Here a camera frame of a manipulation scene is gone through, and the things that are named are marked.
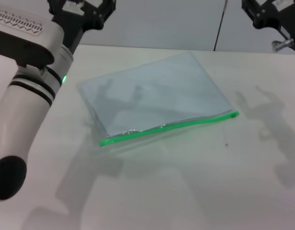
table surface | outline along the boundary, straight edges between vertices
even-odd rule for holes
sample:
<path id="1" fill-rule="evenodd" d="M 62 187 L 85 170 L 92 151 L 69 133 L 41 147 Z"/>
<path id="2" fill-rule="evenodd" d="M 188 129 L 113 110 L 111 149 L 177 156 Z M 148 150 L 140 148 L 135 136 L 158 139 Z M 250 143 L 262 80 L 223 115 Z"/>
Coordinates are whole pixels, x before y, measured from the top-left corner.
<path id="1" fill-rule="evenodd" d="M 0 230 L 295 230 L 295 55 L 195 51 L 238 118 L 97 146 L 77 85 L 184 52 L 79 46 Z"/>

